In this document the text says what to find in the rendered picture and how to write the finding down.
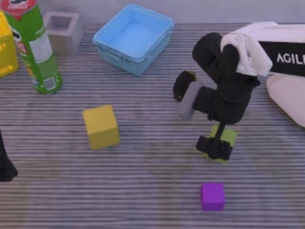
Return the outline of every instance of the table surface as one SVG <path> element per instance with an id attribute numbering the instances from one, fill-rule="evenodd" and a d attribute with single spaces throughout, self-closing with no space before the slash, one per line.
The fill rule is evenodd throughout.
<path id="1" fill-rule="evenodd" d="M 0 184 L 1 229 L 305 228 L 305 132 L 268 96 L 265 79 L 244 119 L 227 165 L 196 151 L 213 122 L 176 114 L 172 87 L 192 69 L 212 81 L 191 51 L 208 32 L 243 24 L 178 24 L 171 43 L 145 74 L 131 76 L 101 61 L 85 26 L 74 56 L 56 56 L 64 85 L 34 91 L 23 65 L 0 79 L 0 127 L 19 170 Z M 91 151 L 82 110 L 112 104 L 117 146 Z M 222 212 L 202 212 L 200 185 L 224 183 Z"/>

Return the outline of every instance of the purple cube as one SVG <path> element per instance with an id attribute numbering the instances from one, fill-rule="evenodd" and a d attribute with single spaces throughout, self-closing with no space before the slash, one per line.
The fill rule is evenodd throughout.
<path id="1" fill-rule="evenodd" d="M 201 184 L 201 208 L 203 211 L 221 211 L 224 209 L 224 185 L 222 183 Z"/>

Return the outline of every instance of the pringles can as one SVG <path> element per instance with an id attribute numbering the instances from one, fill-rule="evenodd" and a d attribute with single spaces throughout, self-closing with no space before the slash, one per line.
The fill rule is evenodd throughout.
<path id="1" fill-rule="evenodd" d="M 58 91 L 62 79 L 36 0 L 2 0 L 1 8 L 35 90 Z"/>

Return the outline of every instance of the gray box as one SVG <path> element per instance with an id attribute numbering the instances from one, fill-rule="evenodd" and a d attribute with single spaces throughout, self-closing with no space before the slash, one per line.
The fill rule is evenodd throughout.
<path id="1" fill-rule="evenodd" d="M 83 35 L 80 14 L 49 11 L 43 22 L 55 54 L 76 54 Z"/>
<path id="2" fill-rule="evenodd" d="M 198 95 L 198 92 L 203 87 L 203 84 L 199 81 L 191 82 L 189 85 L 182 101 L 179 104 L 178 107 L 178 115 L 183 120 L 191 120 L 192 116 L 194 114 L 193 110 L 193 104 L 196 100 L 196 97 Z"/>

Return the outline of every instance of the blue plastic basket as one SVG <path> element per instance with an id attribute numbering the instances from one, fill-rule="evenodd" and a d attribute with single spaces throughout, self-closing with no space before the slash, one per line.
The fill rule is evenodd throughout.
<path id="1" fill-rule="evenodd" d="M 171 18 L 129 4 L 93 37 L 102 60 L 141 75 L 170 41 Z"/>

